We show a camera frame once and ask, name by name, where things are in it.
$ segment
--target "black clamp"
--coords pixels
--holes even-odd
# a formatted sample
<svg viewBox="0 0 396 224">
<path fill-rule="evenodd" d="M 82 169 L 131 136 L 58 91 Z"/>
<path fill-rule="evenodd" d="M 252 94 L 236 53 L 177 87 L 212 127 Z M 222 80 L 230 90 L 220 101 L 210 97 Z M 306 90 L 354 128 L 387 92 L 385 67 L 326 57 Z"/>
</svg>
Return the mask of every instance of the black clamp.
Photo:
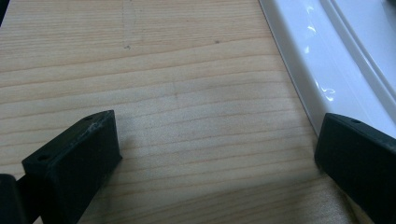
<svg viewBox="0 0 396 224">
<path fill-rule="evenodd" d="M 80 120 L 0 175 L 0 223 L 77 223 L 121 159 L 114 111 Z"/>
<path fill-rule="evenodd" d="M 396 139 L 348 117 L 326 114 L 317 165 L 375 223 L 396 223 Z"/>
</svg>

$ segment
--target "white plastic edge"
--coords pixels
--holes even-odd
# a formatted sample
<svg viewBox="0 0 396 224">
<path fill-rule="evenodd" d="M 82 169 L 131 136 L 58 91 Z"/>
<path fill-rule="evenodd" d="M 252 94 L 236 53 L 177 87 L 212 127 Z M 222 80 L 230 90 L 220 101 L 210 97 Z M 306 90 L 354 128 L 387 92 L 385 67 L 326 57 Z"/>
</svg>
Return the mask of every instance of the white plastic edge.
<svg viewBox="0 0 396 224">
<path fill-rule="evenodd" d="M 331 112 L 396 137 L 393 119 L 333 27 L 325 4 L 312 0 L 260 3 L 317 134 L 325 113 Z"/>
</svg>

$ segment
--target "black plastic corner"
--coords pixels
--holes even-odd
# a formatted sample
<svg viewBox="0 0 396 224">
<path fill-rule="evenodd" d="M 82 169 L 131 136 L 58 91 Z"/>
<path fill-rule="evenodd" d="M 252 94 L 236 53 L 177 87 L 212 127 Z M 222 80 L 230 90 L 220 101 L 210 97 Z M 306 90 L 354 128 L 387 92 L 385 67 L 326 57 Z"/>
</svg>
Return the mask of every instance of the black plastic corner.
<svg viewBox="0 0 396 224">
<path fill-rule="evenodd" d="M 326 114 L 315 161 L 375 223 L 396 223 L 396 140 L 348 117 Z"/>
</svg>

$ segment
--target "wooden surface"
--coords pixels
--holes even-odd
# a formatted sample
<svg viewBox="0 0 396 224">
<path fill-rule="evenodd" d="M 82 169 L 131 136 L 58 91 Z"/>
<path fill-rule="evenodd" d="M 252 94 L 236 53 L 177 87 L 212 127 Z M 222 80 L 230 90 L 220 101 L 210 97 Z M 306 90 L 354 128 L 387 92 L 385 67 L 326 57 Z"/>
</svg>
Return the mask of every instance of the wooden surface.
<svg viewBox="0 0 396 224">
<path fill-rule="evenodd" d="M 124 160 L 81 223 L 355 223 L 257 0 L 14 0 L 0 171 L 116 113 Z"/>
</svg>

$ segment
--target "wood grain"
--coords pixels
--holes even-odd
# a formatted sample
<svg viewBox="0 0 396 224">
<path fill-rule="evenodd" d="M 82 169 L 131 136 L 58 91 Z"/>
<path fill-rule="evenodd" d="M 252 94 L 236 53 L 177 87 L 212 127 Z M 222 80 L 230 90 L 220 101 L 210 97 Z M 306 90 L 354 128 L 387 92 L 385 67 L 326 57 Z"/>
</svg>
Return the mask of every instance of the wood grain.
<svg viewBox="0 0 396 224">
<path fill-rule="evenodd" d="M 0 170 L 114 109 L 124 160 L 82 223 L 355 223 L 256 0 L 15 0 Z"/>
</svg>

